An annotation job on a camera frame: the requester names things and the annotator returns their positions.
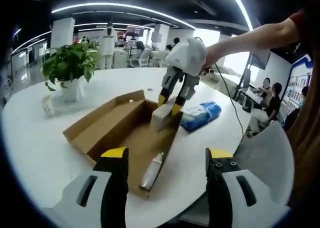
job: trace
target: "cardboard box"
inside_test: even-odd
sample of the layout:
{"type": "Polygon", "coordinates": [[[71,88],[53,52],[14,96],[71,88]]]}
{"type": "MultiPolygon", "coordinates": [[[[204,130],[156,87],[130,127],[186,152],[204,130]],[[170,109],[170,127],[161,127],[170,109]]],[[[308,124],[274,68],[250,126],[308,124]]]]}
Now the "cardboard box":
{"type": "Polygon", "coordinates": [[[131,192],[149,197],[139,185],[152,159],[163,152],[163,161],[174,141],[182,112],[161,132],[150,128],[158,104],[145,99],[143,90],[118,96],[87,114],[63,134],[73,147],[95,164],[104,152],[129,148],[128,186],[131,192]]]}

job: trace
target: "hand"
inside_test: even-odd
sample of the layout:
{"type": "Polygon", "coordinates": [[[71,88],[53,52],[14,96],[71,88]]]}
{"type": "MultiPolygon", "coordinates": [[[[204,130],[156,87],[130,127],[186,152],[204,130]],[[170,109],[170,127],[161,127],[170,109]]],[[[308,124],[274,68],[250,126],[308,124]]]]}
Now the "hand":
{"type": "Polygon", "coordinates": [[[216,63],[221,57],[222,55],[221,50],[219,49],[219,43],[207,47],[205,64],[203,65],[203,68],[212,66],[212,64],[216,63]]]}
{"type": "Polygon", "coordinates": [[[266,119],[263,124],[265,124],[266,126],[268,126],[270,124],[270,120],[269,119],[266,119]]]}

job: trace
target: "black cable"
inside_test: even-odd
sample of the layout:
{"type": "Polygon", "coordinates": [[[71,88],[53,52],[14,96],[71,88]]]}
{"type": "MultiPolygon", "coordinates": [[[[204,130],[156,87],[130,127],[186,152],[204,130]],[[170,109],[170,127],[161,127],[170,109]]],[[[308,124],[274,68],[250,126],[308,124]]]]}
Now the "black cable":
{"type": "Polygon", "coordinates": [[[242,140],[244,139],[244,135],[245,135],[245,134],[244,134],[244,128],[243,128],[243,126],[242,126],[242,124],[241,124],[241,122],[240,122],[239,116],[238,116],[237,108],[236,108],[236,106],[235,106],[234,102],[232,101],[232,98],[231,98],[231,95],[230,95],[230,92],[229,92],[229,89],[228,89],[228,86],[227,86],[227,83],[226,83],[226,81],[225,81],[224,77],[222,76],[222,74],[221,74],[221,72],[220,72],[220,70],[219,70],[219,68],[218,68],[217,64],[216,64],[216,63],[214,63],[214,65],[215,65],[216,69],[218,70],[218,72],[219,72],[219,74],[220,74],[220,76],[221,76],[221,78],[222,78],[222,80],[223,80],[223,83],[224,83],[224,85],[225,85],[226,91],[228,92],[228,95],[229,95],[229,98],[230,98],[231,104],[233,105],[233,108],[234,108],[234,111],[235,111],[236,118],[237,118],[237,120],[238,120],[238,122],[239,122],[239,124],[240,124],[240,126],[241,126],[241,131],[242,131],[242,139],[241,139],[241,141],[242,141],[242,140]]]}

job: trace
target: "ceiling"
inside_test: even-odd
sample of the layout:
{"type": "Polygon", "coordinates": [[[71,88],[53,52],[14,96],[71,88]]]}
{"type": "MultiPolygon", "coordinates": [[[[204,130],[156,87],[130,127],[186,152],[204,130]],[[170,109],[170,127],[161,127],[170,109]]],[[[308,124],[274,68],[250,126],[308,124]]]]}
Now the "ceiling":
{"type": "MultiPolygon", "coordinates": [[[[247,26],[246,21],[235,0],[40,0],[32,2],[20,16],[18,39],[13,41],[13,48],[39,34],[50,31],[54,20],[73,17],[75,24],[128,23],[148,25],[152,23],[170,23],[172,28],[191,29],[185,24],[145,10],[109,5],[82,6],[51,13],[52,10],[65,6],[83,3],[120,3],[143,7],[167,14],[180,20],[214,20],[247,26]]],[[[289,0],[242,0],[254,27],[266,23],[277,23],[285,20],[297,9],[290,5],[289,0]]],[[[197,28],[216,29],[216,25],[191,24],[197,28]]],[[[243,30],[218,26],[223,33],[241,34],[243,30]]],[[[293,54],[297,44],[272,50],[289,62],[294,62],[302,56],[293,54]]]]}

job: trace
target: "potted plant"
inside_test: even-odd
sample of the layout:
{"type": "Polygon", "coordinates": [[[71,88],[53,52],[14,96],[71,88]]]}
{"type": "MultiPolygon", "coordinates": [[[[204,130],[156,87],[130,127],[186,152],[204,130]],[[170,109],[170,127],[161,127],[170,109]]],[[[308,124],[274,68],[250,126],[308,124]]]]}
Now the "potted plant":
{"type": "Polygon", "coordinates": [[[44,84],[50,91],[55,91],[49,86],[49,81],[54,85],[59,82],[63,99],[75,102],[82,76],[89,82],[94,74],[98,53],[89,43],[64,45],[55,50],[43,62],[44,84]]]}

